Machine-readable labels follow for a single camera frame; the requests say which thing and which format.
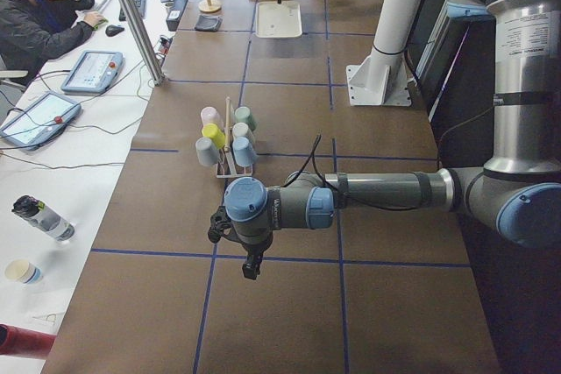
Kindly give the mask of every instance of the blue joint cap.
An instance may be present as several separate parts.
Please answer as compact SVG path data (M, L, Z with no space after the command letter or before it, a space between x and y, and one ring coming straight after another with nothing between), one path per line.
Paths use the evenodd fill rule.
M224 193L226 214L235 222L247 222L261 213L266 206L266 189L253 177L234 180Z
M306 221L308 228L329 228L333 221L333 193L324 187L314 187L306 204Z
M499 234L523 247L561 243L561 184L542 183L512 196L497 215Z

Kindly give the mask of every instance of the white pole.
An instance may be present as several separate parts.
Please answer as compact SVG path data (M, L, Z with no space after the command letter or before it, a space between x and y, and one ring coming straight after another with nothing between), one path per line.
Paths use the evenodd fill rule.
M410 105L408 94L403 94L407 78L402 52L420 2L384 0L370 56L360 66L347 67L351 105ZM396 95L405 98L390 101Z

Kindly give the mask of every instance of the table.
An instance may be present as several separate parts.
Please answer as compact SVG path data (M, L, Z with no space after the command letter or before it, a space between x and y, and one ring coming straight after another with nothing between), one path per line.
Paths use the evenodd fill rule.
M369 53L383 0L296 0L304 33L258 39L256 4L189 0L44 374L500 372L453 215L337 212L275 233L261 275L207 239L224 181L197 163L199 112L252 109L255 176L278 185L317 133L322 172L434 171L426 111L351 107L345 66Z
M173 36L165 23L166 11L160 0L148 0L144 20L151 41L159 36ZM150 75L142 66L141 56L126 22L118 22L118 0L110 0L102 13L110 24L125 27L114 38L108 38L102 27L84 45L50 60L41 70L50 89L60 91L66 73L52 71L70 69L84 50L118 50L124 54L124 68L118 84L97 98L74 96L83 102L83 112L64 134L50 145L35 152L5 151L27 164L0 157L0 262L2 272L13 259L27 258L45 273L35 285L24 286L0 277L0 308L4 324L56 334L66 313L82 267L96 236L107 204L123 168L131 139L152 93ZM36 80L25 91L18 107L24 108L42 95L45 83ZM11 145L2 142L2 147ZM50 170L46 166L82 166L74 169ZM23 194L31 194L54 208L75 225L76 233L68 243L56 243L38 229L11 213L13 202ZM1 372L40 372L44 361L0 356Z

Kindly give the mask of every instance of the touchscreen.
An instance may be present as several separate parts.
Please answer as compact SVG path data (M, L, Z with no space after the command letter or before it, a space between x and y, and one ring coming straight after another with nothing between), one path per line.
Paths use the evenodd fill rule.
M105 77L113 53L88 53L67 82L67 88L96 88Z
M23 144L30 144L47 126L54 125L54 118L62 116L74 107L72 103L55 95L47 95L27 113L16 117L16 121L4 129L6 135L11 136Z

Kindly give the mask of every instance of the man's hand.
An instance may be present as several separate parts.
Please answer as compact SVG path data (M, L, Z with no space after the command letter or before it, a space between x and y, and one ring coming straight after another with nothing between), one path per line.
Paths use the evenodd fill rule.
M88 12L84 15L84 22L89 26L91 26L92 28L96 28L104 20L105 18L103 17L103 15L96 11Z

